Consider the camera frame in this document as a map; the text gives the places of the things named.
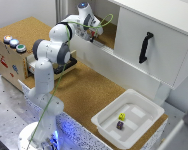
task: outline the small object in bin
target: small object in bin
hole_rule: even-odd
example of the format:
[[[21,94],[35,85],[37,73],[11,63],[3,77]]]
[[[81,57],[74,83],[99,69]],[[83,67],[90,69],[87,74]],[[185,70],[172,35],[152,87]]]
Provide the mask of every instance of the small object in bin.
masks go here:
[[[12,36],[6,35],[4,36],[4,44],[9,44],[9,42],[12,40]]]
[[[23,45],[23,44],[17,45],[17,46],[16,46],[16,51],[17,51],[18,53],[24,53],[24,52],[26,52],[26,47],[25,47],[25,45]]]
[[[19,41],[17,40],[17,39],[12,39],[11,41],[10,41],[10,47],[11,48],[16,48],[16,46],[19,44]]]
[[[124,121],[125,120],[125,113],[120,113],[118,119]]]
[[[117,128],[118,128],[119,130],[122,130],[123,125],[124,125],[124,123],[123,123],[123,122],[118,121],[118,123],[117,123]]]

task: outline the white tray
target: white tray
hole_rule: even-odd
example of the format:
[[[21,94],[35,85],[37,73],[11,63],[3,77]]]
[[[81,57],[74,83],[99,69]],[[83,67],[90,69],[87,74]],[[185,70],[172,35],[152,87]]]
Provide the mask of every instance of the white tray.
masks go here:
[[[122,130],[116,128],[120,113],[125,113]],[[119,149],[130,149],[162,116],[164,109],[134,90],[127,90],[91,121],[99,133]]]

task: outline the brown table surface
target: brown table surface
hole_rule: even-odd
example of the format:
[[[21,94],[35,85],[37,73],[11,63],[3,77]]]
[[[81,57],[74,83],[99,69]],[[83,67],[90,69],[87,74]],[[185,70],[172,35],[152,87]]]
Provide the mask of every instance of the brown table surface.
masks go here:
[[[35,86],[33,76],[23,82],[30,88]],[[99,134],[96,126],[91,122],[91,118],[123,92],[125,89],[78,62],[75,69],[63,76],[55,96],[64,102],[66,113],[114,150],[117,150]],[[131,150],[139,150],[167,118],[165,114],[161,116]]]

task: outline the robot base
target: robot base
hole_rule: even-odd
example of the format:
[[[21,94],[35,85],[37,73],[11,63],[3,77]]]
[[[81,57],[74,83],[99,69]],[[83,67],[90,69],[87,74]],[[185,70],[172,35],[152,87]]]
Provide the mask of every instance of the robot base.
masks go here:
[[[37,124],[38,124],[38,122],[29,124],[20,132],[19,137],[18,137],[18,150],[27,150],[27,147],[29,144],[28,138],[30,137],[30,135],[34,131],[34,129],[36,128]],[[32,144],[30,144],[28,150],[43,150],[43,148],[41,148],[41,147],[35,148],[32,146]]]

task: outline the white cabinet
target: white cabinet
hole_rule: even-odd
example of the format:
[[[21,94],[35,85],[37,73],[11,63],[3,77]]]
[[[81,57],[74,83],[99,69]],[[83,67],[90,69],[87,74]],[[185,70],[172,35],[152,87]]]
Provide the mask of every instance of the white cabinet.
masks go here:
[[[142,45],[147,33],[145,56],[139,63]],[[120,8],[114,54],[157,79],[174,86],[188,52],[188,35],[148,19],[125,8]]]

